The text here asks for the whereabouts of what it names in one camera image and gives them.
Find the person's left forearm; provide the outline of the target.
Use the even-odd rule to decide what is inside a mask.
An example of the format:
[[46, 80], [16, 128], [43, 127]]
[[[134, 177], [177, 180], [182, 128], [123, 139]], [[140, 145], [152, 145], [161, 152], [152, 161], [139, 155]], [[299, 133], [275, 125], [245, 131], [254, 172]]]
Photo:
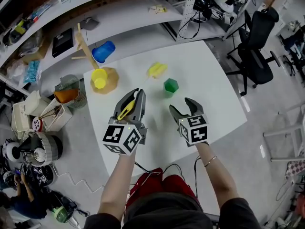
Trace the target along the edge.
[[107, 213], [121, 221], [130, 187], [136, 153], [120, 155], [102, 192], [98, 213]]

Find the white bag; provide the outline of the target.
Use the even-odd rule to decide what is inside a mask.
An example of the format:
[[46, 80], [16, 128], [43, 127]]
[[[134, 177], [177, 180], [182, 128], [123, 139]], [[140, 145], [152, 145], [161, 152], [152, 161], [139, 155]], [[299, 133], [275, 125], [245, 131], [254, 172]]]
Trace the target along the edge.
[[40, 116], [51, 100], [41, 96], [39, 91], [32, 91], [24, 101], [24, 111], [27, 115]]

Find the white table frame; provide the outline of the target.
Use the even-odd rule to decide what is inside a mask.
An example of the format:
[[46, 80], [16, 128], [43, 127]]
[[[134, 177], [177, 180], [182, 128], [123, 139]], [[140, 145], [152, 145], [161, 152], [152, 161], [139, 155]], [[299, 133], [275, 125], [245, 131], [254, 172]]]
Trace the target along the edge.
[[[294, 162], [294, 161], [305, 161], [305, 101], [295, 104], [283, 112], [278, 112], [279, 115], [286, 115], [289, 111], [299, 108], [302, 113], [302, 118], [299, 122], [294, 125], [290, 125], [281, 129], [275, 129], [268, 132], [263, 132], [263, 137], [270, 137], [274, 135], [287, 135], [290, 134], [294, 156], [289, 157], [271, 157], [271, 162]], [[297, 144], [296, 131], [300, 130], [302, 142], [300, 145]]]

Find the black swivel chair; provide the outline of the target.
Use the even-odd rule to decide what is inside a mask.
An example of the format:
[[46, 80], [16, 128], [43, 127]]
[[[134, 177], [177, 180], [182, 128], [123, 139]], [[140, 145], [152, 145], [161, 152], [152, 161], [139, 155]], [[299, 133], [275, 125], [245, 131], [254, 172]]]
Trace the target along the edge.
[[290, 53], [293, 63], [287, 61], [292, 67], [294, 64], [296, 69], [299, 71], [301, 78], [305, 81], [305, 74], [303, 73], [303, 67], [305, 67], [305, 54], [302, 54], [302, 50], [305, 45], [304, 33], [298, 30], [295, 34], [284, 39], [282, 35], [279, 35], [281, 43], [285, 50]]

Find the orange plastic container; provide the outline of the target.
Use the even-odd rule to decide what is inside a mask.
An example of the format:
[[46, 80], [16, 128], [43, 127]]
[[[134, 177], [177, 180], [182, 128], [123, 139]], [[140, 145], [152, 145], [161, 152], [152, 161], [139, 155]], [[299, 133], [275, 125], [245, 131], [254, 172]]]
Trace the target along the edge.
[[54, 92], [56, 100], [61, 104], [69, 103], [70, 101], [75, 100], [78, 95], [78, 89], [68, 89]]

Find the grey mesh bin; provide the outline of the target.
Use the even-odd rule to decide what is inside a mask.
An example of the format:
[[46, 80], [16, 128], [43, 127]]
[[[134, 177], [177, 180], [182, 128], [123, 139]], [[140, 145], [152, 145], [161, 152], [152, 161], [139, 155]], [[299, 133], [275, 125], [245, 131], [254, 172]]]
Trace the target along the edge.
[[55, 86], [55, 91], [68, 90], [68, 89], [78, 89], [79, 95], [75, 100], [62, 105], [70, 108], [78, 109], [84, 107], [87, 104], [87, 98], [86, 98], [86, 92], [85, 92], [85, 86], [83, 80], [79, 80], [78, 77], [76, 77], [73, 74], [68, 74], [62, 77], [61, 82], [57, 86]]

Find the green helmet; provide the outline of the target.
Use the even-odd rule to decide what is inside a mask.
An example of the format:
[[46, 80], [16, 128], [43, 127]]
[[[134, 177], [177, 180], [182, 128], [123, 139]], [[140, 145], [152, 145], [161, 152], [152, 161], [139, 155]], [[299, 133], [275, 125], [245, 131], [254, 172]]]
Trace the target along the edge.
[[69, 213], [64, 206], [53, 208], [52, 214], [58, 222], [67, 223]]

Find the wooden cup rack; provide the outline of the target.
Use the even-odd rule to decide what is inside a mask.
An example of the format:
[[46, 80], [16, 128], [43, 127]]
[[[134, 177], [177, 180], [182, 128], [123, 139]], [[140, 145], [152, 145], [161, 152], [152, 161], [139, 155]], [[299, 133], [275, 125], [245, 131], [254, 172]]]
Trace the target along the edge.
[[[99, 69], [100, 67], [98, 66], [97, 62], [94, 60], [94, 58], [92, 56], [92, 52], [89, 49], [89, 46], [87, 45], [87, 43], [85, 42], [85, 40], [82, 36], [80, 23], [77, 23], [77, 28], [78, 28], [78, 31], [76, 32], [76, 35], [75, 35], [76, 41], [78, 43], [77, 49], [81, 48], [83, 50], [83, 52], [85, 53], [85, 56], [72, 57], [72, 59], [82, 59], [82, 58], [87, 59], [93, 66], [94, 70]], [[94, 92], [100, 93], [100, 94], [107, 94], [107, 93], [113, 91], [117, 87], [119, 76], [118, 76], [117, 71], [114, 68], [102, 67], [102, 69], [104, 69], [108, 74], [107, 83], [106, 83], [105, 87], [102, 89], [97, 89], [94, 86], [92, 80], [90, 81], [90, 84], [91, 84], [91, 87]]]

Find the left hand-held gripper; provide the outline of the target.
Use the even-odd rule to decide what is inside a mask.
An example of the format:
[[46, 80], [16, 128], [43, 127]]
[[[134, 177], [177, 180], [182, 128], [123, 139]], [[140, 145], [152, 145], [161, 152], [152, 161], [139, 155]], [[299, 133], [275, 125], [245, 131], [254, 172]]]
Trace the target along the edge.
[[[136, 88], [127, 93], [116, 105], [114, 117], [102, 139], [102, 144], [111, 152], [130, 156], [138, 144], [145, 144], [147, 128], [140, 122], [145, 114], [146, 94]], [[132, 111], [132, 120], [122, 120]]]

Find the cardboard box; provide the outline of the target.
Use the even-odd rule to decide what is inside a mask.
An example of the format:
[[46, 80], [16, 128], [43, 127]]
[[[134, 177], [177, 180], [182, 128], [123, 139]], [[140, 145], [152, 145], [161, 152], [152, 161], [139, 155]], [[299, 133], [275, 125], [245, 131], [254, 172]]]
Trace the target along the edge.
[[51, 44], [47, 34], [42, 29], [31, 35], [19, 48], [19, 57], [26, 63], [42, 60]]

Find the person's dark shirt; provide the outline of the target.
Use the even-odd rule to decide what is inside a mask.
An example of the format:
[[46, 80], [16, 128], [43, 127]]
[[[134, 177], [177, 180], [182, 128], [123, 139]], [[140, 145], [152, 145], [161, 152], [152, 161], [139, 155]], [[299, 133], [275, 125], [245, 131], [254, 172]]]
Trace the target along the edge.
[[[212, 229], [212, 221], [191, 196], [159, 192], [137, 199], [125, 212], [124, 222], [100, 213], [87, 217], [84, 229]], [[243, 198], [226, 201], [219, 216], [220, 229], [261, 229]]]

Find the grey ribbed round device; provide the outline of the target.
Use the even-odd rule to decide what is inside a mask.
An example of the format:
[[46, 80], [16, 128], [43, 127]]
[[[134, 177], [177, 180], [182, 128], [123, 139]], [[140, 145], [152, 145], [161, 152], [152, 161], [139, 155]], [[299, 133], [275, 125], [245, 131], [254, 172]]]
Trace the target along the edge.
[[55, 135], [27, 130], [22, 136], [20, 151], [27, 162], [36, 167], [52, 164], [63, 152], [62, 141]]

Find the person's right forearm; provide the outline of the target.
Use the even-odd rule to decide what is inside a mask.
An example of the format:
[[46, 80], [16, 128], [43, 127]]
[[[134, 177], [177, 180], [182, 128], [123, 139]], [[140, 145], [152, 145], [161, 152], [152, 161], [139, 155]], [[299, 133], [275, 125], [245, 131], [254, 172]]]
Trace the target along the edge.
[[239, 197], [236, 184], [208, 144], [198, 143], [195, 146], [212, 184], [219, 209], [221, 209], [227, 201]]

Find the green plastic cup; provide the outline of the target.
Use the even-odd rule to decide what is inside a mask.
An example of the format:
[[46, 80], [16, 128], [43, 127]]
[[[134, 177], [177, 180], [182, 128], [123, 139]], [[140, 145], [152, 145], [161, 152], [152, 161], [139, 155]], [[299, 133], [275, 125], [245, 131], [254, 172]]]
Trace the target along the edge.
[[166, 98], [172, 97], [179, 89], [178, 82], [172, 78], [168, 78], [163, 83], [163, 91]]

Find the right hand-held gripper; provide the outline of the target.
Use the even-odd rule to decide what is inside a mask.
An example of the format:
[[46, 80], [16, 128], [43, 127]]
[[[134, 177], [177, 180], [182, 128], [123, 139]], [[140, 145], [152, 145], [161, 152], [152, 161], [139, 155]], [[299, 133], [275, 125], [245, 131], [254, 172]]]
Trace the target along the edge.
[[180, 135], [186, 140], [188, 147], [198, 143], [207, 143], [208, 122], [203, 107], [191, 98], [184, 100], [193, 116], [182, 114], [173, 105], [169, 105], [170, 114], [179, 126]]

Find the black helmet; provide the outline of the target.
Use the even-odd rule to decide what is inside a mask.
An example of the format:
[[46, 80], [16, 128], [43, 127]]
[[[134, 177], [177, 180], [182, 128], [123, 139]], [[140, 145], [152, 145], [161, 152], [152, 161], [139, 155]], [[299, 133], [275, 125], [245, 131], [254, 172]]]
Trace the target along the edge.
[[31, 180], [39, 187], [47, 187], [54, 182], [55, 172], [50, 165], [41, 167], [30, 165], [28, 172]]

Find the small yellow white packet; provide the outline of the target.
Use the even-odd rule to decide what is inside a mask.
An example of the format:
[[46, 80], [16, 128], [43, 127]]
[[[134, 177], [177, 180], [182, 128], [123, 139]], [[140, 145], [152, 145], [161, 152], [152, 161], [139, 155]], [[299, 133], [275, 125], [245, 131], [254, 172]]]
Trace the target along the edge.
[[155, 13], [155, 14], [158, 14], [158, 13], [166, 13], [167, 12], [167, 9], [165, 6], [159, 4], [159, 5], [153, 5], [149, 8], [149, 12], [150, 13]]

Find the red white spool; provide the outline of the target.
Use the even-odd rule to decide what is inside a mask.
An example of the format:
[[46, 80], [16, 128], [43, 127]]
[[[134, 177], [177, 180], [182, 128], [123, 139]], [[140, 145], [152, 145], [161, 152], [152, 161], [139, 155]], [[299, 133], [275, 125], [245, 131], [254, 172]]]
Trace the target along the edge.
[[44, 128], [43, 121], [39, 117], [34, 117], [32, 121], [32, 129], [41, 132]]

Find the blue plastic cup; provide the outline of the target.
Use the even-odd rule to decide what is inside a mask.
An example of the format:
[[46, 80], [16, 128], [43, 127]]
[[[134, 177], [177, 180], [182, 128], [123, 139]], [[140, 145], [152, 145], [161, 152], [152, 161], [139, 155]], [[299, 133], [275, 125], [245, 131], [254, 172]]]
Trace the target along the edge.
[[112, 41], [106, 41], [97, 48], [93, 48], [92, 56], [95, 61], [104, 63], [105, 60], [115, 51], [116, 47]]

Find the yellow plastic cup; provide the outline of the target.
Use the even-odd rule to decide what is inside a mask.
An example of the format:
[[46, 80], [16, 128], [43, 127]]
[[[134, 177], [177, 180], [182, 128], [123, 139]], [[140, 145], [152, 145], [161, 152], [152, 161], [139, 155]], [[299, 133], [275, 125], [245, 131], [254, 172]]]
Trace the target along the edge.
[[91, 74], [91, 80], [97, 89], [102, 89], [107, 83], [108, 74], [102, 69], [95, 69]]

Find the white metal shelf rack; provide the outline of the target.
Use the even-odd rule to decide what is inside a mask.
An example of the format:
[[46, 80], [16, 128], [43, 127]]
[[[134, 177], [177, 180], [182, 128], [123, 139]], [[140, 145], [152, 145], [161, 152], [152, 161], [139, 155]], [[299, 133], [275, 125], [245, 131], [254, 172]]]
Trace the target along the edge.
[[[163, 5], [166, 13], [150, 13], [153, 5]], [[105, 41], [115, 44], [115, 52], [106, 59], [106, 64], [153, 49], [163, 48], [184, 41], [195, 25], [185, 25], [181, 9], [166, 0], [70, 0], [49, 8], [29, 28], [22, 38], [0, 54], [0, 82], [23, 95], [30, 92], [23, 82], [15, 82], [1, 73], [4, 63], [36, 31], [42, 29], [50, 41], [61, 32], [72, 28], [78, 31], [77, 23], [87, 17], [99, 21], [92, 31], [82, 29], [82, 36], [92, 48]]]

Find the person's red trousers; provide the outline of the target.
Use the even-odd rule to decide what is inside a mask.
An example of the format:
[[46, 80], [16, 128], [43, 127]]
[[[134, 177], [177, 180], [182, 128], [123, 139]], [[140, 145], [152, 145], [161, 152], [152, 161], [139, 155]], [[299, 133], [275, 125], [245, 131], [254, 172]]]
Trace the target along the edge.
[[157, 168], [151, 173], [143, 173], [140, 176], [130, 191], [131, 194], [126, 203], [126, 208], [142, 197], [160, 192], [179, 193], [198, 201], [190, 186], [179, 175], [169, 175], [163, 178], [163, 170]]

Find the light blue packet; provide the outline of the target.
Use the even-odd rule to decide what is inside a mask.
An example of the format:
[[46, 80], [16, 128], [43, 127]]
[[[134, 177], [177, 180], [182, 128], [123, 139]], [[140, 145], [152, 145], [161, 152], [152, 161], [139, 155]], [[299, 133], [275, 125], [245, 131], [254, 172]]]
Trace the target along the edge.
[[30, 61], [26, 68], [23, 83], [35, 83], [40, 79], [40, 61]]

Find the black flat box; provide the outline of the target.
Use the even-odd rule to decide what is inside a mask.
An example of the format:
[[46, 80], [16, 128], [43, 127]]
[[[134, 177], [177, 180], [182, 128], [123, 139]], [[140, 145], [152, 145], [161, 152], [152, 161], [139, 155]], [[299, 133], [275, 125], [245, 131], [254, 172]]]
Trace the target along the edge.
[[53, 38], [52, 56], [53, 58], [64, 53], [73, 47], [73, 30], [69, 28]]

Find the grey cap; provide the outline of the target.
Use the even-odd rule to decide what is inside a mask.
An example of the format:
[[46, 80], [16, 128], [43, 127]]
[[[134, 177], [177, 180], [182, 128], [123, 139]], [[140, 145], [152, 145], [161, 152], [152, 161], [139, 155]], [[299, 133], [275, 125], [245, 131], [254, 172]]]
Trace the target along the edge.
[[80, 22], [80, 28], [88, 31], [94, 30], [99, 25], [99, 21], [93, 17], [87, 17]]

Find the black office chair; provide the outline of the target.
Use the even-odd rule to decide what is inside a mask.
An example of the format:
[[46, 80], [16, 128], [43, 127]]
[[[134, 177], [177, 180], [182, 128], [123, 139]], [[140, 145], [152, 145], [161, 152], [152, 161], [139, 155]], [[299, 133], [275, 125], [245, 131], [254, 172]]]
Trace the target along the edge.
[[273, 80], [274, 76], [269, 62], [275, 61], [278, 66], [281, 66], [273, 52], [270, 52], [271, 57], [267, 59], [260, 52], [274, 25], [279, 21], [278, 12], [273, 7], [269, 7], [255, 11], [250, 16], [245, 10], [244, 20], [244, 24], [235, 30], [239, 33], [241, 43], [227, 53], [227, 58], [231, 59], [239, 70], [226, 73], [226, 75], [240, 74], [243, 76], [244, 91], [240, 93], [241, 96], [247, 94], [248, 79], [254, 83], [253, 88]]

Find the white plastic crate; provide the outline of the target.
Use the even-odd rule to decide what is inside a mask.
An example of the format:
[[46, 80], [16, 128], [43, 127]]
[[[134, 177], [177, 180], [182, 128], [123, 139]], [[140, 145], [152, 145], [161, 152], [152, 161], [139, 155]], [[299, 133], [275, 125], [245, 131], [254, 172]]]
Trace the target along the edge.
[[15, 103], [12, 111], [12, 128], [17, 132], [18, 139], [31, 128], [30, 116], [25, 113], [25, 102]]

